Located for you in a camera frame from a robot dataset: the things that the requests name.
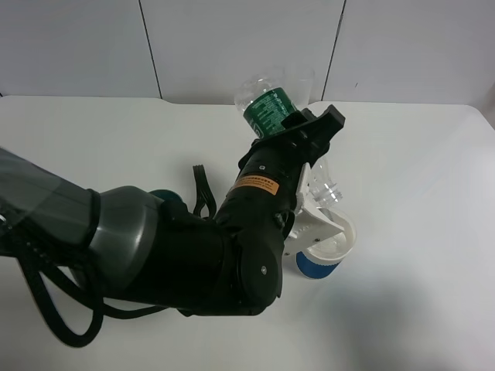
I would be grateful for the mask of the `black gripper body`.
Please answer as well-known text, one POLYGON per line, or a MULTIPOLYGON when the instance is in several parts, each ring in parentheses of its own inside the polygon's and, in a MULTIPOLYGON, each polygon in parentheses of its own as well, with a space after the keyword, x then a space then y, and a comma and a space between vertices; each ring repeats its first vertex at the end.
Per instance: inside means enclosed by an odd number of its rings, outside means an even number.
POLYGON ((311 142, 304 125, 256 139, 249 150, 249 174, 291 182, 304 164, 314 165, 329 151, 330 142, 327 145, 311 142))

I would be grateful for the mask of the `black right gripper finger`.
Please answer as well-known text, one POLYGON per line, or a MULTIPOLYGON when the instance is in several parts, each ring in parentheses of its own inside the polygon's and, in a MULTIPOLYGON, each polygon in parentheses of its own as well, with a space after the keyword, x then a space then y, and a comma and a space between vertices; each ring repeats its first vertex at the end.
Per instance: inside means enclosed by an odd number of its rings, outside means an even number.
POLYGON ((306 117, 300 111, 296 111, 288 115, 283 121, 282 126, 285 130, 289 130, 293 127, 297 127, 306 122, 306 117))

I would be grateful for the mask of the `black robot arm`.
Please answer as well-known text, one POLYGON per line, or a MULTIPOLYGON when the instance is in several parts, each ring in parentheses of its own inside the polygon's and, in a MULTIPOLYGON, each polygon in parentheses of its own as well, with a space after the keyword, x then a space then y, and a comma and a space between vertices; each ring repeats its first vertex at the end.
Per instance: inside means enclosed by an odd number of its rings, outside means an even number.
POLYGON ((257 315, 282 292, 282 255, 305 165, 329 150, 344 116, 290 114, 253 142, 221 206, 207 218, 134 186, 98 193, 1 153, 1 252, 28 281, 62 267, 89 305, 115 298, 185 315, 257 315))

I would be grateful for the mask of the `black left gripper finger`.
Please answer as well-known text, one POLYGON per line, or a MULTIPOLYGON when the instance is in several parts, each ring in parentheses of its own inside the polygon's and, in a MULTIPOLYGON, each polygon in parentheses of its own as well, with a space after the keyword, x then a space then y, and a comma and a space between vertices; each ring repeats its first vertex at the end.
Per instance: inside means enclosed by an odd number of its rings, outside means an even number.
POLYGON ((302 114, 307 119, 304 132, 308 135, 308 139, 317 145, 329 144, 345 124, 345 117, 333 104, 319 116, 314 115, 308 108, 304 108, 302 114))

